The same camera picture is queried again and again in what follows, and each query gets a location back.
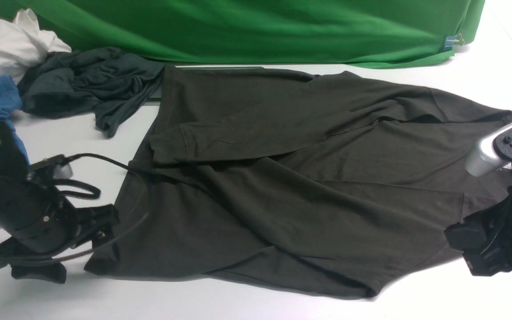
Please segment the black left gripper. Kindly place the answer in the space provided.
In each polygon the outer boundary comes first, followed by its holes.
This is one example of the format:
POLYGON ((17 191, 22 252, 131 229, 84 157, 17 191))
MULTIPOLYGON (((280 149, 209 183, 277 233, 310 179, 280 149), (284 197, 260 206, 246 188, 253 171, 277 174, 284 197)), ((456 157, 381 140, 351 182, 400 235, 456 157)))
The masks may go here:
POLYGON ((51 205, 31 225, 13 231, 0 243, 0 268, 10 265, 16 280, 33 279, 63 284, 67 271, 52 257, 87 242, 98 251, 100 263, 114 263, 120 257, 113 243, 112 227, 120 222, 114 205, 75 208, 71 204, 51 205))

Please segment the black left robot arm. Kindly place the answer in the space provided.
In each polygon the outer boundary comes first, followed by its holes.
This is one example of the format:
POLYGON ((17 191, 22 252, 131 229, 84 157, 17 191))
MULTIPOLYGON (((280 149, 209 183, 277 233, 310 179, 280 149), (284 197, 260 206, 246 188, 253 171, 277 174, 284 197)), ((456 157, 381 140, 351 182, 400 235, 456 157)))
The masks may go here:
POLYGON ((106 263, 120 257, 114 205, 75 208, 69 201, 101 195, 99 188, 72 179, 71 161, 58 155, 29 164, 0 120, 0 227, 10 235, 0 243, 0 268, 10 266, 17 280, 65 283, 65 266, 52 258, 87 242, 106 263))

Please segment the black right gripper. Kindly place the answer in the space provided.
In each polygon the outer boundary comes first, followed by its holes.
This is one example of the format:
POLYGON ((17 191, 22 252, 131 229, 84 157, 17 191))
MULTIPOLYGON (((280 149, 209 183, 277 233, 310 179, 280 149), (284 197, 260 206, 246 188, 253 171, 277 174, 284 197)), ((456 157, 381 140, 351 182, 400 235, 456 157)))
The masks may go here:
POLYGON ((473 276, 512 271, 512 185, 502 202, 448 226, 444 235, 473 276))

